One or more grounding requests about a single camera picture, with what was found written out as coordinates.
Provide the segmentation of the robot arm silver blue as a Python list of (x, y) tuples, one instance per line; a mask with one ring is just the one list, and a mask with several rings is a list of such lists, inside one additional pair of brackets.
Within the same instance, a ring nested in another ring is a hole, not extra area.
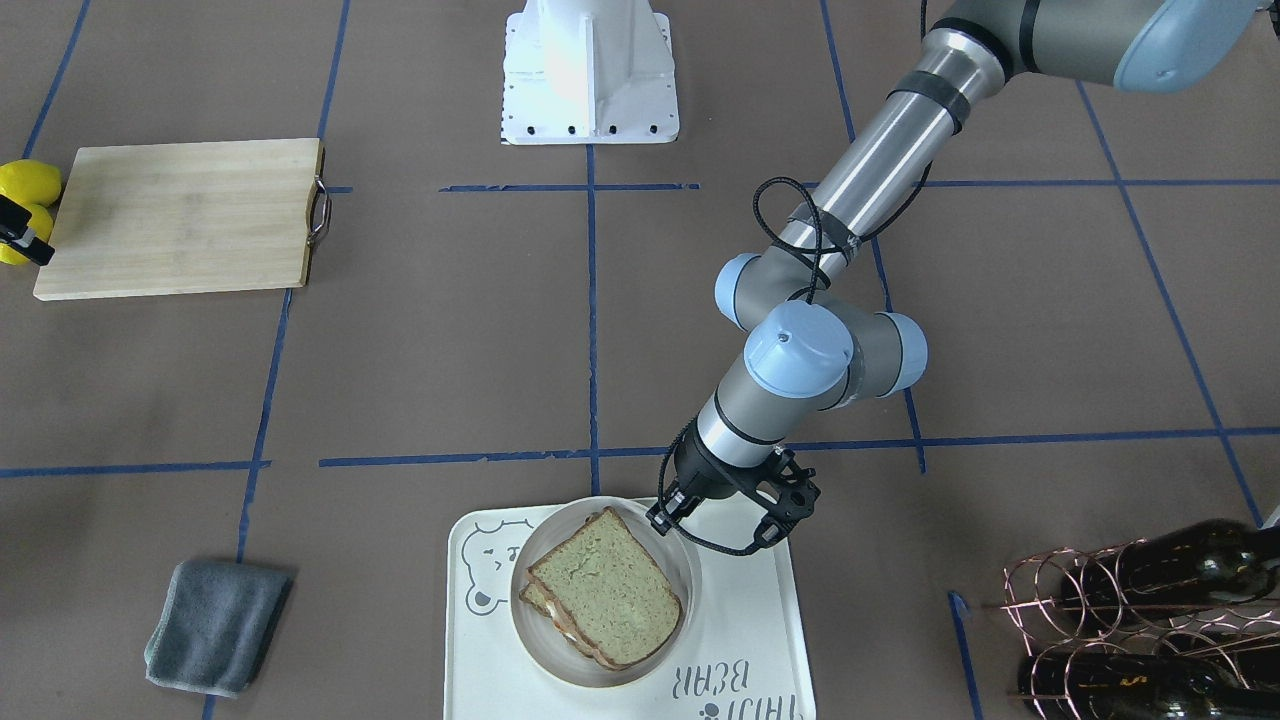
[(719, 311), (746, 333), (741, 354), (664, 456), (646, 512), (660, 536), (708, 500), (741, 495), (762, 518), (741, 555), (809, 518), (812, 469), (785, 438), (815, 413), (914, 386), (928, 363), (922, 328), (864, 313), (835, 279), (914, 199), (973, 108), (1023, 73), (1172, 94), (1203, 79), (1261, 17), (1261, 1), (957, 1), (922, 38), (922, 56), (769, 247), (727, 263)]

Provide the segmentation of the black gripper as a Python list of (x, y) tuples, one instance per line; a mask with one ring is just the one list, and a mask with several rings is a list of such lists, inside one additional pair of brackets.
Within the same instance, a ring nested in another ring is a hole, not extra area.
[(704, 500), (739, 495), (748, 480), (759, 483), (764, 462), (739, 468), (719, 460), (703, 442), (696, 424), (687, 424), (675, 441), (675, 480), (663, 489), (646, 519), (654, 532), (667, 536), (680, 528)]

